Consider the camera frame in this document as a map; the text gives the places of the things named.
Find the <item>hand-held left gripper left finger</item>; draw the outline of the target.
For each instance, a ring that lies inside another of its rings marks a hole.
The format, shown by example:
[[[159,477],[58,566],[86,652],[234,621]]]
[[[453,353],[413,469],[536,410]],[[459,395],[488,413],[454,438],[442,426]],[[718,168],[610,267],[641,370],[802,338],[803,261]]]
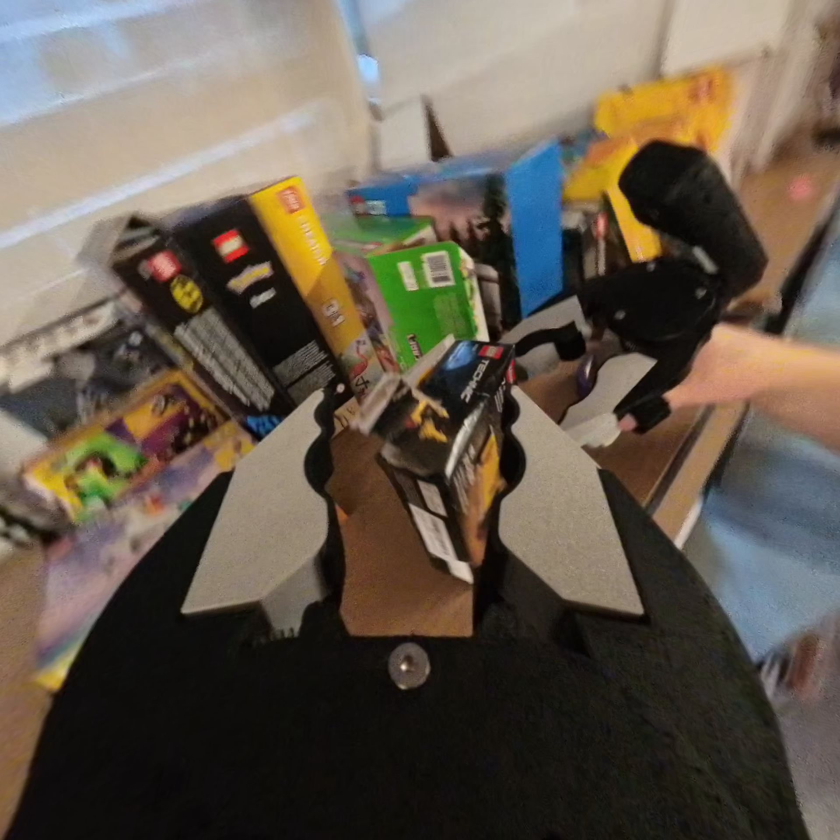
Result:
[[[182,603],[184,616],[255,609],[274,634],[338,587],[326,552],[334,391],[316,391],[234,468]]]

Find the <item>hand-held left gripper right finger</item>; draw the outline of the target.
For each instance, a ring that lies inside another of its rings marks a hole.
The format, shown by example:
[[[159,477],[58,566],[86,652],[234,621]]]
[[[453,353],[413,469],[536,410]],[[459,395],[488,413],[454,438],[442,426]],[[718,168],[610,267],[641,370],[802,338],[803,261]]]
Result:
[[[500,502],[499,537],[512,555],[574,606],[625,618],[642,599],[594,460],[518,386],[509,442],[521,477]]]

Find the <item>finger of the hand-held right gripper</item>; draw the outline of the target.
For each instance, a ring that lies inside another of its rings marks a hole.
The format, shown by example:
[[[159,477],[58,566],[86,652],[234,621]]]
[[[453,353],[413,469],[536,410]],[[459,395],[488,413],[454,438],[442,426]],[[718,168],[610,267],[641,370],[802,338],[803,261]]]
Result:
[[[500,341],[514,347],[521,368],[552,368],[583,358],[591,333],[579,297],[569,296],[527,316]]]
[[[605,361],[595,373],[588,394],[566,411],[561,429],[581,447],[613,444],[622,432],[616,413],[619,403],[655,364],[654,359],[640,353],[615,355]]]

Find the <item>small black yellow toy box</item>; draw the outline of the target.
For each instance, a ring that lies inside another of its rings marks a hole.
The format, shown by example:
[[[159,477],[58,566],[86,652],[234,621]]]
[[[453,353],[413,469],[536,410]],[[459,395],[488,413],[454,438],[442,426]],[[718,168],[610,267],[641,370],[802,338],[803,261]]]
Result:
[[[515,348],[447,336],[364,400],[352,428],[376,438],[377,460],[431,561],[476,582],[501,474],[505,401]]]

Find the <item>wooden desk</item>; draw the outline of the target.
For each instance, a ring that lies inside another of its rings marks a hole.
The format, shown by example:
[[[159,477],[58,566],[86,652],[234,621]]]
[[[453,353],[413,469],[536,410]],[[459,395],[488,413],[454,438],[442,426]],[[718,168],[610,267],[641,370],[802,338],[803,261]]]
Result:
[[[786,188],[802,173],[813,178],[815,195],[793,203]],[[822,244],[838,201],[838,173],[837,151],[812,150],[805,144],[744,178],[741,199],[770,263],[759,286],[736,308],[761,317],[781,312],[782,292],[792,288],[795,271]],[[622,481],[670,538],[680,541],[744,413],[738,402],[706,411],[682,409],[650,434],[624,434],[591,455]],[[351,434],[333,443],[338,470],[330,489],[349,514],[341,526],[348,572],[344,619],[351,631],[363,635],[465,635],[470,619],[466,585],[432,569],[372,453],[370,443]],[[3,836],[51,702],[50,694],[33,681],[45,577],[36,551],[17,552],[2,562]]]

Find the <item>person's right hand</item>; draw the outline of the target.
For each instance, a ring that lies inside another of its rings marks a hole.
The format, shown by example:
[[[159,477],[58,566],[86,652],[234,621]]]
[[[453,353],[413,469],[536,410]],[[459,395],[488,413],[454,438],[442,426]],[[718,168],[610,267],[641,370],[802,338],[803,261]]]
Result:
[[[718,356],[717,343],[710,339],[698,351],[685,378],[665,394],[665,402],[672,413],[722,402]]]

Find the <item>blue toy box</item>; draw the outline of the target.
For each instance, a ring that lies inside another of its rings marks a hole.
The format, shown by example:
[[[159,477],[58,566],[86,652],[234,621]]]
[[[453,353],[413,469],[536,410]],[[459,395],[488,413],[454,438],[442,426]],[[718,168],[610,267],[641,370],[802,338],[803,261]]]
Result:
[[[430,217],[439,238],[490,270],[510,329],[564,287],[563,181],[560,142],[550,139],[374,175],[347,196],[358,216]]]

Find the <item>green toy box white edge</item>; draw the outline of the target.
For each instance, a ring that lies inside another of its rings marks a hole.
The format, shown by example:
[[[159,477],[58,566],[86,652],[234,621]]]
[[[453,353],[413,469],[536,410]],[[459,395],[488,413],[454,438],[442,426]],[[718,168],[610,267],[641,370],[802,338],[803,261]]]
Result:
[[[473,259],[447,240],[366,256],[395,362],[407,371],[448,336],[490,340]]]

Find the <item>orange flat Lego boxes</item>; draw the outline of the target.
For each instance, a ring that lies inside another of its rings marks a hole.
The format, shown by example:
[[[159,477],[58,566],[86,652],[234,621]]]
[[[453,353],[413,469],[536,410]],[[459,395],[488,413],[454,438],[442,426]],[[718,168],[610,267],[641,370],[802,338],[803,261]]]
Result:
[[[110,511],[49,548],[35,633],[34,682],[64,683],[105,606],[129,573],[210,483],[256,446],[233,421],[130,490]]]

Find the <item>light green toy box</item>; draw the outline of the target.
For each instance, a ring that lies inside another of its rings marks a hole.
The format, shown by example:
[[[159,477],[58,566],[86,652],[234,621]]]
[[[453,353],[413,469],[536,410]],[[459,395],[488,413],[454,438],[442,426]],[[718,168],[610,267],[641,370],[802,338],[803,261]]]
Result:
[[[431,217],[329,213],[321,221],[332,249],[352,256],[386,254],[439,241]]]

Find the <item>large yellow toy box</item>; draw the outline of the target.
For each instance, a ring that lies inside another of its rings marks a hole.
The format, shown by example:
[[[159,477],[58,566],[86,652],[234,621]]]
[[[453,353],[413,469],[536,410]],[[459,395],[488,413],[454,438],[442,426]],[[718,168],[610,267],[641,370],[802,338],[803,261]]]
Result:
[[[609,138],[668,130],[668,138],[713,152],[728,131],[732,100],[731,72],[711,66],[607,91],[595,101],[591,124]]]

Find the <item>black toy box yellow logo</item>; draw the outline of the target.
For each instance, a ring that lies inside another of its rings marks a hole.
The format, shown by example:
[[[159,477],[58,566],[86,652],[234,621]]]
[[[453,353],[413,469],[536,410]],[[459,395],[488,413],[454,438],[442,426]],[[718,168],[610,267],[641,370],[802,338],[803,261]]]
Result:
[[[244,195],[174,211],[165,218],[224,313],[295,405],[335,389],[335,411],[354,395],[289,269]]]

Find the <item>black bat logo toy box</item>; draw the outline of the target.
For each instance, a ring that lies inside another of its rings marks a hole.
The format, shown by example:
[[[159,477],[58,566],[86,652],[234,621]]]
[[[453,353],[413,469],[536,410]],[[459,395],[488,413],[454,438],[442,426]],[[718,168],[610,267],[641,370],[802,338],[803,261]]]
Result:
[[[277,378],[224,315],[168,230],[149,217],[121,221],[109,265],[150,317],[188,356],[228,410],[265,436],[295,407]]]

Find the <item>yellow flamingo toy box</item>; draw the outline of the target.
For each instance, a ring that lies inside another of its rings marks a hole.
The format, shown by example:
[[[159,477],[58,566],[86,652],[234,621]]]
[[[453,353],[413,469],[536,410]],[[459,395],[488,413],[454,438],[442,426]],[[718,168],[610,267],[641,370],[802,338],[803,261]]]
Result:
[[[384,370],[306,186],[291,176],[247,200],[362,403]]]

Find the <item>grey toy box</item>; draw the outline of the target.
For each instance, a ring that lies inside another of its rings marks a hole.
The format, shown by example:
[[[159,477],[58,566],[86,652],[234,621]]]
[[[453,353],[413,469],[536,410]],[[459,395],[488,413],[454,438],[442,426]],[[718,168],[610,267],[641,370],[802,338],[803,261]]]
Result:
[[[111,298],[5,344],[1,407],[54,438],[173,368],[148,330]]]

